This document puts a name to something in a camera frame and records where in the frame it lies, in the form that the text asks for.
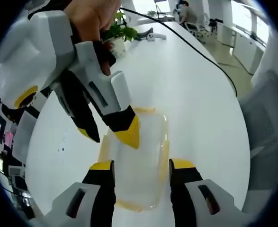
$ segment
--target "potted plant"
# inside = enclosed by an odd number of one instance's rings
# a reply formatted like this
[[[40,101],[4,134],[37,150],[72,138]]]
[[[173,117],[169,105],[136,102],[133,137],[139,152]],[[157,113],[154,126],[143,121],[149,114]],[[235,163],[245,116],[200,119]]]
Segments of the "potted plant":
[[[124,13],[118,12],[115,21],[110,29],[105,31],[102,38],[104,42],[111,42],[114,45],[113,54],[119,57],[125,53],[124,42],[132,41],[137,36],[137,31],[132,27],[127,27],[123,19]]]
[[[157,14],[157,12],[155,12],[153,10],[147,12],[147,15],[150,16],[150,17],[155,17],[156,14]]]

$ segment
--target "white flower pot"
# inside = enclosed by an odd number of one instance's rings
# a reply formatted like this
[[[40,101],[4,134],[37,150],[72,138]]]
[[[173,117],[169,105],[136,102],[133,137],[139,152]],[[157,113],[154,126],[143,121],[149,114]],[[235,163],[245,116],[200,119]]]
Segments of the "white flower pot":
[[[111,42],[114,45],[112,53],[116,58],[119,58],[119,57],[122,57],[123,55],[125,55],[126,50],[125,50],[125,45],[124,45],[124,39],[122,37],[114,39]]]

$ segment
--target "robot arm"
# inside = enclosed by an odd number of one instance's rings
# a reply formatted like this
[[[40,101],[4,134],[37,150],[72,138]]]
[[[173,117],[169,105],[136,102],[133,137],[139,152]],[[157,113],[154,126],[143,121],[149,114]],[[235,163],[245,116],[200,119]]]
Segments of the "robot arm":
[[[52,210],[35,226],[110,227],[116,203],[114,162],[90,167],[84,183],[74,183],[54,199]]]
[[[0,50],[0,97],[10,109],[30,104],[50,86],[80,132],[100,142],[91,102],[123,143],[139,147],[139,121],[130,106],[125,76],[106,76],[100,61],[115,63],[101,42],[80,42],[62,11],[34,14],[11,27]]]
[[[173,158],[170,166],[170,199],[175,226],[243,227],[251,221],[239,211],[233,197],[211,180],[203,180],[189,161]],[[111,226],[115,196],[114,161],[94,164],[82,183],[74,183],[52,203],[37,226]]]

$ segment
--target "white table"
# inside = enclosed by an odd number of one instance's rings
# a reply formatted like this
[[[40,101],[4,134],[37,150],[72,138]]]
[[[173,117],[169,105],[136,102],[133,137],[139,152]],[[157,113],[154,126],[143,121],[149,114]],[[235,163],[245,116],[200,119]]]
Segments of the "white table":
[[[175,29],[207,57],[202,44],[175,22]],[[168,118],[170,157],[193,161],[203,178],[210,178],[242,208],[248,188],[250,149],[244,118],[225,75],[160,24],[139,26],[166,34],[129,43],[127,55],[112,72],[122,70],[134,106],[155,107]],[[99,134],[106,126],[93,111]],[[43,107],[30,141],[26,182],[41,211],[74,182],[81,182],[97,161],[100,144],[78,132],[54,93]],[[168,180],[157,208],[135,213],[115,208],[113,226],[174,226]]]

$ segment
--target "black cable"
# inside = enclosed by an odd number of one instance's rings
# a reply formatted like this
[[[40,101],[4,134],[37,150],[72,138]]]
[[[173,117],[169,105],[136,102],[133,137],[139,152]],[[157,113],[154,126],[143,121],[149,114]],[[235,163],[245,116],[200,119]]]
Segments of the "black cable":
[[[11,194],[16,195],[16,196],[20,196],[20,197],[23,197],[23,198],[26,198],[26,199],[30,199],[30,198],[25,197],[25,196],[23,196],[23,195],[16,194],[16,193],[14,193],[14,192],[12,192],[12,191],[8,190],[7,188],[4,188],[4,187],[3,187],[3,185],[2,185],[2,188],[3,188],[4,190],[6,190],[6,191],[10,192]]]
[[[25,196],[23,196],[23,195],[16,194],[16,193],[14,193],[14,192],[8,190],[7,188],[4,188],[3,186],[2,186],[2,188],[3,188],[4,190],[10,192],[11,194],[16,195],[16,196],[19,196],[19,197],[22,197],[22,198],[25,198],[25,199],[30,199],[29,197],[25,197]]]
[[[208,57],[206,57],[204,54],[202,54],[197,48],[195,48],[192,44],[190,44],[186,39],[184,39],[181,35],[179,35],[175,30],[173,30],[172,28],[170,28],[168,25],[164,24],[163,22],[153,18],[153,17],[150,17],[150,16],[147,16],[147,15],[144,15],[144,14],[141,14],[141,13],[138,13],[136,11],[133,11],[131,9],[126,9],[126,8],[123,8],[123,7],[120,7],[120,9],[126,11],[126,12],[130,12],[130,13],[133,13],[133,14],[137,14],[139,16],[142,16],[142,17],[145,17],[145,18],[148,18],[150,20],[153,20],[154,22],[158,22],[160,23],[161,25],[163,25],[164,27],[166,27],[167,29],[169,29],[170,31],[172,31],[177,37],[179,37],[181,40],[183,40],[187,45],[189,45],[192,49],[194,49],[196,52],[198,52],[203,58],[205,58],[206,60],[208,60],[209,62],[211,62],[212,64],[214,64],[217,68],[219,68],[227,77],[228,79],[231,81],[232,85],[233,85],[233,88],[234,88],[234,92],[235,92],[235,96],[237,97],[238,96],[238,90],[237,88],[235,87],[235,84],[233,83],[233,80],[229,77],[229,75],[220,67],[218,66],[216,63],[214,63],[212,60],[210,60]]]

